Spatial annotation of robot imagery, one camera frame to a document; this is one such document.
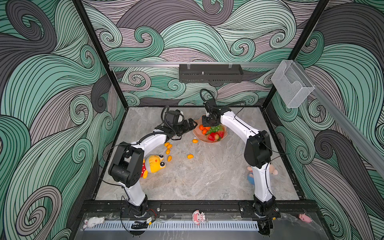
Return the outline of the pink scalloped fruit bowl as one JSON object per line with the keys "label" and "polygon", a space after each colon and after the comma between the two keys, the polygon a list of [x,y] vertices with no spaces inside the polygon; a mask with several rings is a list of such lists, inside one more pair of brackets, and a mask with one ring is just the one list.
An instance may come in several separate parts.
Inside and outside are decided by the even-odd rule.
{"label": "pink scalloped fruit bowl", "polygon": [[202,124],[202,118],[195,120],[198,124],[193,130],[193,134],[196,138],[205,143],[217,143],[228,135],[227,127],[224,125],[218,125],[216,127],[204,127]]}

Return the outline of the green fake grape bunch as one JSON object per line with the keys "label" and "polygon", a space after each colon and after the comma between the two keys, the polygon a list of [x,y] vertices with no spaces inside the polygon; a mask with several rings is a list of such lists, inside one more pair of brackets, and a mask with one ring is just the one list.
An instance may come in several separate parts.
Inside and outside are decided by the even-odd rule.
{"label": "green fake grape bunch", "polygon": [[206,135],[210,135],[211,133],[216,133],[218,131],[224,131],[224,127],[222,125],[211,127],[210,130],[206,133]]}

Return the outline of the pink boy plush doll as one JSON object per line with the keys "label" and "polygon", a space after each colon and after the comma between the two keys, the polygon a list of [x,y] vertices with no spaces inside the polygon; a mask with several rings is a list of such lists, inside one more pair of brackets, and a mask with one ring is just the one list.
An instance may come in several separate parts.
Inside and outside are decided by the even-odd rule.
{"label": "pink boy plush doll", "polygon": [[[249,183],[251,185],[254,185],[255,182],[254,182],[254,176],[253,176],[253,170],[252,170],[252,167],[251,166],[248,166],[247,167],[247,170],[249,171],[248,172],[248,175],[247,175],[247,179],[249,181]],[[273,164],[270,164],[270,168],[269,168],[269,172],[271,175],[278,175],[278,170],[275,168],[275,166]]]}

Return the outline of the clear acrylic wall box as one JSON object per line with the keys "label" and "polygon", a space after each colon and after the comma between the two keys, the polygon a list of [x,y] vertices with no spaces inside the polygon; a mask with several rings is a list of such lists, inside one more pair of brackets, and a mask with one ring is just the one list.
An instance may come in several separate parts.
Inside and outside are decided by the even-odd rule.
{"label": "clear acrylic wall box", "polygon": [[315,89],[305,69],[293,60],[282,61],[271,80],[289,109],[298,108]]}

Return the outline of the aluminium rail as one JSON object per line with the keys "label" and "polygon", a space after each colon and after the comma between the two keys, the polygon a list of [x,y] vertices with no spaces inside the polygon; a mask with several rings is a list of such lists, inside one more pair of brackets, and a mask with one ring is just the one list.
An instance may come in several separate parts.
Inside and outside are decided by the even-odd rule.
{"label": "aluminium rail", "polygon": [[114,61],[108,62],[110,68],[177,68],[180,65],[241,65],[242,68],[277,68],[280,62],[156,62],[156,61]]}

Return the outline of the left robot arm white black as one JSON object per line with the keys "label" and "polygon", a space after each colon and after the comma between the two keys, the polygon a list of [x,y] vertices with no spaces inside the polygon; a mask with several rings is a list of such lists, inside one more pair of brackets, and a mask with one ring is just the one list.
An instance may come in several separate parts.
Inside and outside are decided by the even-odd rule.
{"label": "left robot arm white black", "polygon": [[129,205],[142,213],[148,205],[148,197],[140,184],[140,177],[144,176],[142,170],[145,155],[173,137],[182,137],[198,126],[193,119],[186,120],[180,110],[171,111],[168,106],[162,110],[161,121],[151,133],[138,141],[118,144],[108,170],[108,174],[125,191]]}

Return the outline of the pink pig figurine right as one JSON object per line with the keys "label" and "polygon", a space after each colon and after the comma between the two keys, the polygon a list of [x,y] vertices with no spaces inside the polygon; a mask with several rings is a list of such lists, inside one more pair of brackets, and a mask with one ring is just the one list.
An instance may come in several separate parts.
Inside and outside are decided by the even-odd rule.
{"label": "pink pig figurine right", "polygon": [[299,214],[298,218],[299,218],[301,221],[305,222],[305,223],[311,223],[311,222],[313,221],[313,220],[312,220],[309,216],[307,216],[306,214]]}

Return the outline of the pink pig figurine centre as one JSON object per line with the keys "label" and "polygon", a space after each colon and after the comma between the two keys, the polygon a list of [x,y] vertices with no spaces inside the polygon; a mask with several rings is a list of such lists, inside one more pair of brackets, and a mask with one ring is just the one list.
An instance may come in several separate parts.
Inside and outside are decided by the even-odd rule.
{"label": "pink pig figurine centre", "polygon": [[198,226],[206,221],[205,213],[199,210],[194,211],[192,217],[193,223]]}

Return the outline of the red fake strawberry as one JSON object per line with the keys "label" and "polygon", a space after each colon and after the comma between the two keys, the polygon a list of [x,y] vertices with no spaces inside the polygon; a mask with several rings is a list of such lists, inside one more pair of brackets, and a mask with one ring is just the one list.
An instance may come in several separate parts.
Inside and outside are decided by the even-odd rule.
{"label": "red fake strawberry", "polygon": [[224,137],[225,132],[224,131],[218,131],[217,134],[219,135],[219,138],[222,139]]}
{"label": "red fake strawberry", "polygon": [[216,140],[215,140],[215,134],[217,134],[217,133],[211,133],[211,134],[208,136],[208,140],[211,141],[211,142],[216,142]]}

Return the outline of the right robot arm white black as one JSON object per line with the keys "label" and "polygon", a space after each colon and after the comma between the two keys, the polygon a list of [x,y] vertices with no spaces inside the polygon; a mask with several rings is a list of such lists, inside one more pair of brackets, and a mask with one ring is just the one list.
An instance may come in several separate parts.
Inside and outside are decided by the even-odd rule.
{"label": "right robot arm white black", "polygon": [[245,143],[244,158],[251,166],[254,179],[254,201],[258,215],[265,215],[272,208],[276,197],[272,194],[270,181],[270,163],[273,154],[270,135],[241,120],[230,106],[218,106],[211,91],[200,90],[200,97],[206,109],[202,116],[203,126],[216,127],[220,124],[232,130]]}

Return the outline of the white rabbit figurine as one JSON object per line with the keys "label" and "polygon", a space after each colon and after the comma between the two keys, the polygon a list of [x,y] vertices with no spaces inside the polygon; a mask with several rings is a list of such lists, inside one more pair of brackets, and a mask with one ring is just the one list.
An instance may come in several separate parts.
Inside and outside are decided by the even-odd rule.
{"label": "white rabbit figurine", "polygon": [[105,217],[92,217],[84,220],[83,229],[93,228],[96,225],[103,224],[105,222]]}

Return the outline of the pink pig figurine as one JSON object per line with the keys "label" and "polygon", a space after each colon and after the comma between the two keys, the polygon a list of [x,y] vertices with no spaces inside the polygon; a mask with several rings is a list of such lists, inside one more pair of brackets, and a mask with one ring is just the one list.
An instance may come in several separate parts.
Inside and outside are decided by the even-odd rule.
{"label": "pink pig figurine", "polygon": [[193,223],[198,226],[206,221],[205,213],[199,210],[194,211],[192,217]]}
{"label": "pink pig figurine", "polygon": [[307,216],[306,214],[299,214],[298,218],[299,218],[301,221],[305,222],[305,223],[311,223],[311,222],[313,221],[313,220],[312,220],[309,216]]}

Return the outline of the black wall tray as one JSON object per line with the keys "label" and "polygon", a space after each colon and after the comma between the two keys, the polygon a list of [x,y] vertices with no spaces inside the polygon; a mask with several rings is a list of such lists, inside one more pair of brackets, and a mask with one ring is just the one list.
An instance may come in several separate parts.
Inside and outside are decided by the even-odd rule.
{"label": "black wall tray", "polygon": [[240,83],[244,72],[241,65],[180,65],[179,80],[182,83]]}

